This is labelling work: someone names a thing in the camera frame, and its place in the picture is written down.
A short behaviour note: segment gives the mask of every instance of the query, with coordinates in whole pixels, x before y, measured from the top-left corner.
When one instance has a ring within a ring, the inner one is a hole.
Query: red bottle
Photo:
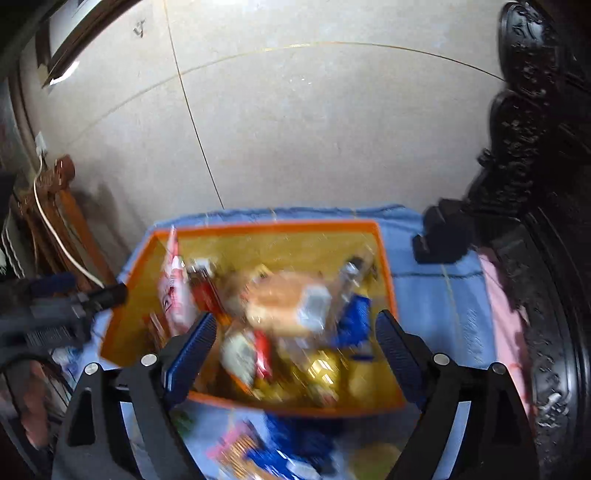
[[[193,298],[199,310],[213,313],[216,320],[222,322],[226,315],[210,275],[209,262],[193,260],[187,270]]]

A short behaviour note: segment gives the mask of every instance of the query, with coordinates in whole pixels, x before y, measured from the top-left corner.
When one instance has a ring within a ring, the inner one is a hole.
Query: plastic bag
[[[251,281],[244,298],[253,328],[305,338],[324,332],[332,295],[321,278],[282,271]]]
[[[187,333],[195,322],[197,309],[189,286],[189,277],[178,252],[175,227],[170,229],[158,282],[158,295],[170,335]]]

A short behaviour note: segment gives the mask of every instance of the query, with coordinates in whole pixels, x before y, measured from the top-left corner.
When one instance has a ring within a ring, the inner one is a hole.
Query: gold wrapper
[[[323,407],[333,407],[339,401],[343,364],[338,352],[318,350],[308,354],[305,371],[312,400]]]

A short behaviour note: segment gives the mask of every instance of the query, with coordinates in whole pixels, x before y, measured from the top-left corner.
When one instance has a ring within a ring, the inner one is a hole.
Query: wrapper
[[[319,350],[308,354],[306,381],[312,400],[322,407],[339,401],[343,359],[340,353]]]
[[[189,277],[178,252],[175,227],[170,229],[162,263],[158,296],[171,336],[187,333],[197,317],[197,308],[189,286]]]
[[[250,325],[278,337],[322,334],[332,300],[321,278],[286,271],[251,281],[243,296]]]
[[[220,360],[240,390],[250,394],[256,376],[254,332],[240,323],[233,324],[224,338]]]

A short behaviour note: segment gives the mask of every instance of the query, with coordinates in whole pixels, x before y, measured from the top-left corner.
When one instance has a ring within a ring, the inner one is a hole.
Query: snack package
[[[339,401],[341,389],[340,353],[318,350],[308,353],[306,380],[312,400],[322,407],[334,407]]]
[[[243,294],[251,281],[273,275],[264,264],[260,264],[252,271],[230,271],[221,275],[217,286],[222,306],[231,317],[243,318],[246,311],[246,301]]]
[[[206,454],[238,480],[320,480],[305,460],[266,448],[249,421],[237,423]]]
[[[228,475],[238,480],[250,480],[253,478],[253,463],[246,456],[252,449],[261,445],[261,439],[252,423],[240,421],[220,439],[218,445],[210,448],[206,454]]]
[[[345,313],[337,324],[336,336],[331,342],[333,348],[353,348],[356,355],[372,355],[369,334],[371,332],[371,301],[361,295],[353,295]]]
[[[320,480],[320,474],[305,459],[290,458],[273,448],[252,449],[246,457],[257,467],[281,480]]]
[[[253,328],[291,337],[322,334],[332,300],[322,279],[286,271],[249,282],[243,298]]]
[[[256,377],[256,360],[253,331],[235,323],[222,343],[220,362],[240,389],[248,394],[252,392]]]
[[[355,290],[361,286],[361,282],[367,276],[373,264],[374,253],[366,247],[358,255],[347,259],[341,267],[337,278],[330,285],[330,291],[333,293],[334,300],[330,305],[330,311],[327,315],[329,329],[336,328]],[[330,337],[333,337],[334,334],[334,330],[327,331],[327,335]]]
[[[197,309],[189,286],[183,259],[178,253],[175,227],[170,229],[162,263],[158,295],[171,336],[187,333],[196,320]]]
[[[202,312],[211,312],[218,323],[229,326],[230,318],[223,309],[222,302],[213,282],[214,268],[208,258],[196,258],[187,268],[193,300]]]

